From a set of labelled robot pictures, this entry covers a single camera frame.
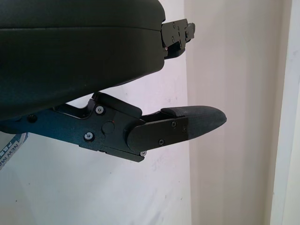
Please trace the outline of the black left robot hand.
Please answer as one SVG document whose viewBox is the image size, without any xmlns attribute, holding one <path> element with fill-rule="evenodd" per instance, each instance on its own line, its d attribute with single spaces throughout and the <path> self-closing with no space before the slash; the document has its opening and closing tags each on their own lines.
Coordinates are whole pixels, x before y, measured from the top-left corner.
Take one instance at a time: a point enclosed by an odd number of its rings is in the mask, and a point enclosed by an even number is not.
<svg viewBox="0 0 300 225">
<path fill-rule="evenodd" d="M 140 108 L 103 93 L 181 56 L 195 24 L 157 0 L 3 0 L 0 130 L 33 133 L 141 162 L 148 150 L 226 123 L 209 106 Z"/>
</svg>

